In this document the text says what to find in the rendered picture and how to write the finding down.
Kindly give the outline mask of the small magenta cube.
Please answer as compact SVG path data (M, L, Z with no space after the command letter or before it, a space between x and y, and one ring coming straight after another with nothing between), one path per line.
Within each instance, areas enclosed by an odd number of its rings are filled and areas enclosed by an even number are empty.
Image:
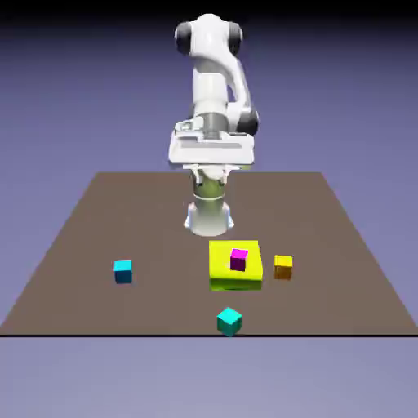
M229 268L233 271L244 272L247 266L248 250L233 248L229 258Z

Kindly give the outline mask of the small teal cube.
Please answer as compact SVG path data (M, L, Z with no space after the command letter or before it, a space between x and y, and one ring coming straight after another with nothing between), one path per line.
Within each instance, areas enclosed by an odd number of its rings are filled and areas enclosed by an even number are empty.
M226 307L216 317L216 328L225 336L235 336L241 327L242 315L235 309Z

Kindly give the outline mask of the small cyan cube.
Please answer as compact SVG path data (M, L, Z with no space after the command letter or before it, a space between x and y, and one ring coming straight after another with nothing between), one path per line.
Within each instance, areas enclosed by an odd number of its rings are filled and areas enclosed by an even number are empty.
M113 263L113 275L117 284L129 284L132 282L132 261L115 260Z

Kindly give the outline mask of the large yellow box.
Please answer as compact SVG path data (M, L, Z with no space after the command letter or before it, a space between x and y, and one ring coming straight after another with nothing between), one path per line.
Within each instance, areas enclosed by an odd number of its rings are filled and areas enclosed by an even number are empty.
M263 264L256 240L211 240L209 285L213 291L258 291Z

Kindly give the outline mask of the small orange cube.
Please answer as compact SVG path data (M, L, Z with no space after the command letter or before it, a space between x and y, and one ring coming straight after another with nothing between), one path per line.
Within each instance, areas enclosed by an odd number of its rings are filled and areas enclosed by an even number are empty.
M274 256L274 278L281 280L290 280L293 269L292 256Z

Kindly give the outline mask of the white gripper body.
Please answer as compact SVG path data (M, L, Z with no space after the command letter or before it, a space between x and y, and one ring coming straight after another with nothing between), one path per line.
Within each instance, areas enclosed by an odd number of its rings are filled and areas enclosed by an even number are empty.
M248 166L254 162L254 137L222 131L218 140L203 131L173 131L168 160L176 165Z

